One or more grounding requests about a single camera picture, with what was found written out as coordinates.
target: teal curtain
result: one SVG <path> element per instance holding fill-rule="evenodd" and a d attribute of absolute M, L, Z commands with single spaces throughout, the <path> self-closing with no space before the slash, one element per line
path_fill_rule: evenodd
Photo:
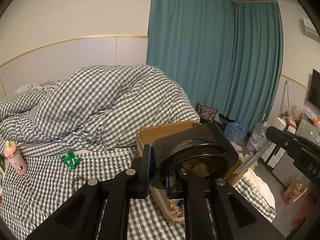
<path fill-rule="evenodd" d="M 268 118 L 282 67 L 283 32 L 278 3 L 236 4 L 235 43 L 221 113 L 252 128 Z"/>
<path fill-rule="evenodd" d="M 252 127 L 271 108 L 282 63 L 276 3 L 151 0 L 147 63 L 179 83 L 193 106 Z"/>

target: pink water bottle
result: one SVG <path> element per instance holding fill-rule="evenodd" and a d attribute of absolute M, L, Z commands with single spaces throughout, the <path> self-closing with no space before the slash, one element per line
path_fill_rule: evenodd
<path fill-rule="evenodd" d="M 26 174 L 28 167 L 20 152 L 17 149 L 15 142 L 6 141 L 4 148 L 4 157 L 11 163 L 12 167 L 16 170 L 18 175 Z"/>

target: bed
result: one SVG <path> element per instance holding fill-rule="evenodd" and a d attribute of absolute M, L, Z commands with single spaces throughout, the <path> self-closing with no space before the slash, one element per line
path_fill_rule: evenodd
<path fill-rule="evenodd" d="M 90 66 L 63 82 L 31 84 L 6 97 L 0 102 L 2 143 L 18 142 L 28 172 L 17 176 L 8 168 L 1 217 L 25 239 L 86 179 L 111 179 L 129 168 L 142 127 L 186 120 L 199 117 L 183 89 L 148 65 Z M 60 161 L 69 149 L 83 159 L 73 171 Z M 236 189 L 272 221 L 275 210 L 249 179 Z M 150 197 L 131 200 L 128 239 L 137 238 L 184 239 L 184 225 L 168 226 Z"/>

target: plastic water bottle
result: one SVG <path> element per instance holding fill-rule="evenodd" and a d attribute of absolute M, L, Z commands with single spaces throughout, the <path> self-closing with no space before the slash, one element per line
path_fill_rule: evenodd
<path fill-rule="evenodd" d="M 16 170 L 18 175 L 22 176 L 26 174 L 28 171 L 28 166 L 19 153 L 17 144 L 15 142 L 5 142 L 4 157 L 9 160 L 10 164 Z"/>
<path fill-rule="evenodd" d="M 263 137 L 266 135 L 267 128 L 267 122 L 258 122 L 256 124 L 256 126 L 252 129 L 250 139 L 247 143 L 248 151 L 253 151 L 259 145 Z"/>

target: pink bottle cap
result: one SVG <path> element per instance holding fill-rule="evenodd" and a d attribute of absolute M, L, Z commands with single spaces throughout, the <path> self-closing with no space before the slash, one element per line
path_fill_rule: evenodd
<path fill-rule="evenodd" d="M 15 156 L 17 150 L 17 145 L 15 142 L 6 141 L 4 148 L 4 157 L 7 159 L 12 159 Z"/>

